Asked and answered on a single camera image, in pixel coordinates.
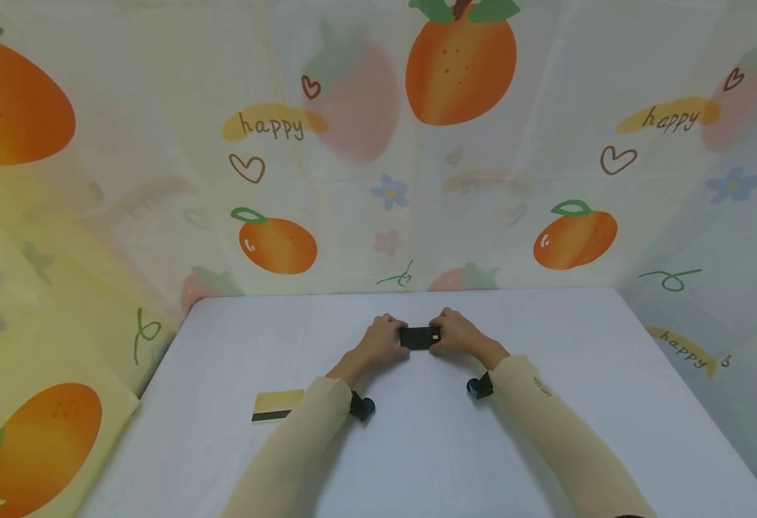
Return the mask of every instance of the pink flower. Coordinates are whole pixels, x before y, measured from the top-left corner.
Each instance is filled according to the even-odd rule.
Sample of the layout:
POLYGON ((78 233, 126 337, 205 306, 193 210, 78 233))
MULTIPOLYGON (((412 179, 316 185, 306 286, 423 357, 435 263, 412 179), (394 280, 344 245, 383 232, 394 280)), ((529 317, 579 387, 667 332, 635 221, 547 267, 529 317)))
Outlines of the pink flower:
POLYGON ((387 252, 387 255, 393 257, 396 255, 396 249, 402 246, 399 239, 399 230, 390 230, 387 234, 376 233, 373 250, 376 252, 387 252))

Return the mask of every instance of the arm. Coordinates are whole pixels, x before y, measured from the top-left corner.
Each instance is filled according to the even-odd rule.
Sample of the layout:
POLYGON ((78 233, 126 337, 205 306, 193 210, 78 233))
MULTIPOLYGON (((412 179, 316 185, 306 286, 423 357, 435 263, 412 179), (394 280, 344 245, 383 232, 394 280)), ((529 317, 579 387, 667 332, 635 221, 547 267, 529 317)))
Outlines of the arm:
POLYGON ((433 354, 468 353, 491 372, 494 397, 502 400, 557 475, 577 517, 655 518, 617 456, 551 391, 525 355, 511 356, 449 307, 431 323, 443 328, 433 354))
POLYGON ((302 492, 308 467, 324 453, 350 413, 350 387, 368 369, 410 350, 396 344, 404 322, 377 317, 355 349, 348 351, 325 377, 316 378, 301 404, 263 443, 247 465, 222 518, 286 518, 302 492))

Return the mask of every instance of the card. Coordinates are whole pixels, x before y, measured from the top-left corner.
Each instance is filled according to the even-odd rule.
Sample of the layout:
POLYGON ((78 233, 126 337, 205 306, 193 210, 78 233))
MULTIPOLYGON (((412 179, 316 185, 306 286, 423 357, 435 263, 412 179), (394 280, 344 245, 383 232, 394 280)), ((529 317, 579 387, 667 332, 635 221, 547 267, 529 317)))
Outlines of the card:
POLYGON ((260 392, 255 398, 252 422, 284 419, 304 397, 303 389, 298 391, 260 392))

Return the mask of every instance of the white table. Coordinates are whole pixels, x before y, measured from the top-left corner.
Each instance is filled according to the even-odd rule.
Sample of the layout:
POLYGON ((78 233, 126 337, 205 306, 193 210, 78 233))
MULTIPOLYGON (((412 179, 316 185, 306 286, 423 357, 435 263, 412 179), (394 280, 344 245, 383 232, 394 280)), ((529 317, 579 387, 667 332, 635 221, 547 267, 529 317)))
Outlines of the white table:
MULTIPOLYGON (((444 306, 529 355, 659 517, 757 517, 753 474, 610 288, 201 301, 79 517, 218 517, 278 423, 250 423, 258 392, 306 387, 377 314, 425 326, 444 306)), ((573 516, 494 398, 467 397, 483 371, 422 351, 361 387, 376 414, 334 441, 309 490, 317 516, 573 516)))

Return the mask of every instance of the person's left hand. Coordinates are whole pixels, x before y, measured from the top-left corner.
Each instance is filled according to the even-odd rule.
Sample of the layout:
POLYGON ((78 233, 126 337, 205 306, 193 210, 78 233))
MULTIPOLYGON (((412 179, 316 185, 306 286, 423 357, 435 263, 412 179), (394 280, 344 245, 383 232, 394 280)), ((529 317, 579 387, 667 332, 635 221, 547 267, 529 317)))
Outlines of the person's left hand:
POLYGON ((373 318, 361 342, 347 351, 326 377, 339 378, 352 388, 367 370, 407 358, 410 349, 396 343, 396 332, 402 327, 407 327, 407 322, 396 320, 389 313, 373 318))

